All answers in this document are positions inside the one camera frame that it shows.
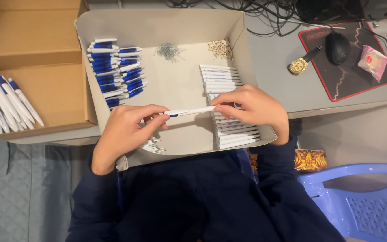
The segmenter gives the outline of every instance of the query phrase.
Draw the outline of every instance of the gold watch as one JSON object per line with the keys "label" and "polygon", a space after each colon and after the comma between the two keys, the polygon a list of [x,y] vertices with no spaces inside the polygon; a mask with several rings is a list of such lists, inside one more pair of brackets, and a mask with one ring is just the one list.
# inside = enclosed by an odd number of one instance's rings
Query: gold watch
{"label": "gold watch", "polygon": [[288,65],[288,70],[293,75],[301,74],[307,68],[307,65],[311,59],[313,59],[320,51],[322,47],[317,46],[312,51],[309,51],[304,57],[294,60]]}

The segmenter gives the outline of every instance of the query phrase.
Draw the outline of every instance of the person's left hand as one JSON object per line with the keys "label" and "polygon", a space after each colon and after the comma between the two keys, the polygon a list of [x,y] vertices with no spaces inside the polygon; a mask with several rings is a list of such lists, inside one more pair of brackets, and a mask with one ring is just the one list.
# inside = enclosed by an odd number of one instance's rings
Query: person's left hand
{"label": "person's left hand", "polygon": [[[95,146],[92,172],[97,175],[110,173],[120,156],[146,142],[159,126],[164,130],[168,129],[165,122],[169,120],[169,115],[159,115],[165,111],[169,111],[169,109],[154,104],[115,107],[111,111],[104,132]],[[142,119],[146,124],[143,128],[138,125]]]}

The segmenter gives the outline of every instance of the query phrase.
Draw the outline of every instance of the computer mouse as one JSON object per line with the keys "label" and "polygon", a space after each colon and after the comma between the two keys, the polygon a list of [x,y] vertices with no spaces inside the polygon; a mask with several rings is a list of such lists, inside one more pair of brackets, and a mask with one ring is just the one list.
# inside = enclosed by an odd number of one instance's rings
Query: computer mouse
{"label": "computer mouse", "polygon": [[350,42],[346,36],[333,31],[325,38],[325,51],[331,63],[344,63],[350,55]]}

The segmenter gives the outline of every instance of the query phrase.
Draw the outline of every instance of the red-trimmed mouse pad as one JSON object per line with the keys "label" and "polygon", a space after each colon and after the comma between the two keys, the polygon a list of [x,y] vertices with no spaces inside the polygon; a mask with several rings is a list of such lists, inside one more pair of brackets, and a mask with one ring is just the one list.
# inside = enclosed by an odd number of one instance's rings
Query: red-trimmed mouse pad
{"label": "red-trimmed mouse pad", "polygon": [[347,22],[333,26],[346,27],[346,29],[335,29],[335,31],[346,36],[351,45],[351,52],[347,61],[340,65],[331,64],[326,57],[325,37],[331,32],[331,29],[315,28],[299,33],[299,38],[307,52],[318,45],[322,47],[322,51],[313,58],[312,64],[322,81],[329,99],[337,102],[386,85],[387,65],[380,83],[369,72],[358,67],[363,45],[371,46],[386,55],[376,37],[362,29],[358,22]]}

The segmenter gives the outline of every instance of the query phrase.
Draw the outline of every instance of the person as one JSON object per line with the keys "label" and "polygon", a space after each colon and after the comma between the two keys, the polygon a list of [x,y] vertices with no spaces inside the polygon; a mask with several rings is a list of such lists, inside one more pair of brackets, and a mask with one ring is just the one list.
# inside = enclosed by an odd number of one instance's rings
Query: person
{"label": "person", "polygon": [[170,118],[159,115],[168,111],[162,106],[118,106],[73,192],[66,241],[345,241],[297,181],[297,136],[282,105],[251,85],[210,105],[226,119],[274,129],[277,140],[250,148],[258,155],[258,184],[243,175],[230,151],[219,151],[131,167],[118,198],[115,161],[159,127],[166,130]]}

